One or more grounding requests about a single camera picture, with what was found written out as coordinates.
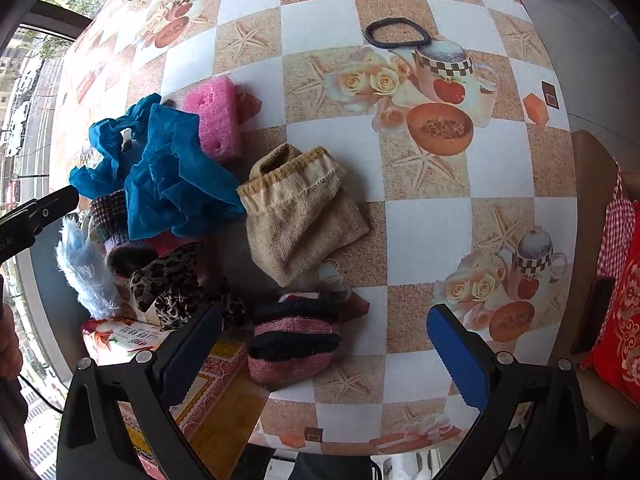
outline human hand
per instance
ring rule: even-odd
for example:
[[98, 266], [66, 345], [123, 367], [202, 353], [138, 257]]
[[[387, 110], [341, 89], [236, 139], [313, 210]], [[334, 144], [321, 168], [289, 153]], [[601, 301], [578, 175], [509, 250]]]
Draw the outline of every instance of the human hand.
[[14, 313], [7, 304], [2, 306], [0, 319], [0, 377], [14, 380], [22, 369], [22, 353], [15, 333]]

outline table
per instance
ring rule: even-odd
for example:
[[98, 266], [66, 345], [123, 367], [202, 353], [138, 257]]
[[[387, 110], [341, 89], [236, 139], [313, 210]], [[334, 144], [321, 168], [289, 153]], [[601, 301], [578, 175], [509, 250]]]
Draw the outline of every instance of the table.
[[[424, 27], [431, 47], [367, 46], [365, 26], [389, 16]], [[99, 160], [92, 122], [151, 92], [179, 107], [220, 73], [238, 86], [241, 178], [281, 142], [322, 145], [371, 227], [316, 273], [355, 312], [335, 365], [273, 392], [250, 441], [325, 454], [459, 442], [476, 412], [425, 334], [430, 306], [447, 303], [495, 351], [542, 364], [572, 273], [568, 120], [526, 10], [519, 0], [110, 0], [66, 55], [54, 189]], [[273, 286], [251, 267], [242, 221], [221, 252], [236, 286]]]

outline blue gripper pad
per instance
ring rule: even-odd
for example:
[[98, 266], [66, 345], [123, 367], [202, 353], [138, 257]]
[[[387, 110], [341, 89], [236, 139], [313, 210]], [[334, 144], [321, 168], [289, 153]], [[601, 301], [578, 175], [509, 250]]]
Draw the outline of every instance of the blue gripper pad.
[[478, 334], [466, 330], [444, 304], [427, 313], [427, 335], [466, 404], [482, 412], [495, 386], [493, 351]]
[[[187, 330], [187, 335], [184, 339], [176, 338], [179, 341], [176, 344], [172, 336], [178, 335], [181, 330]], [[194, 314], [187, 325], [170, 334], [160, 345], [158, 357], [161, 352], [169, 356], [166, 366], [159, 373], [160, 402], [165, 408], [184, 400], [221, 331], [220, 307], [210, 306], [204, 312]]]

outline leopard print fabric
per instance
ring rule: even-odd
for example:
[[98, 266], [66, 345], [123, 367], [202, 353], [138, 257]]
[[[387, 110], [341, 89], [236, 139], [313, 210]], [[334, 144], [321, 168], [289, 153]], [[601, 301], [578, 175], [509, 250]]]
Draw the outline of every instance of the leopard print fabric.
[[139, 309], [146, 312], [154, 306], [162, 330], [184, 326], [196, 310], [205, 305], [220, 306], [223, 328], [244, 323], [244, 303], [231, 292], [226, 278], [215, 292], [198, 283], [193, 268], [201, 248], [199, 242], [178, 247], [131, 277], [131, 291]]

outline metal screw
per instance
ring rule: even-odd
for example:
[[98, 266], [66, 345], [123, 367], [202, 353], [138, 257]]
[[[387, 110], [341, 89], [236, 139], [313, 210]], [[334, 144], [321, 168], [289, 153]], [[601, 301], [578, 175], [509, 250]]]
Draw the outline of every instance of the metal screw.
[[88, 357], [83, 357], [78, 361], [78, 370], [86, 370], [89, 366], [91, 366], [91, 359]]
[[509, 352], [498, 352], [495, 357], [500, 364], [510, 365], [513, 363], [513, 356]]
[[573, 366], [571, 364], [571, 361], [569, 361], [568, 359], [558, 359], [558, 368], [564, 370], [565, 372], [568, 372], [569, 370], [571, 370], [571, 368], [573, 368]]
[[136, 361], [139, 363], [148, 363], [154, 355], [149, 350], [143, 350], [136, 354]]

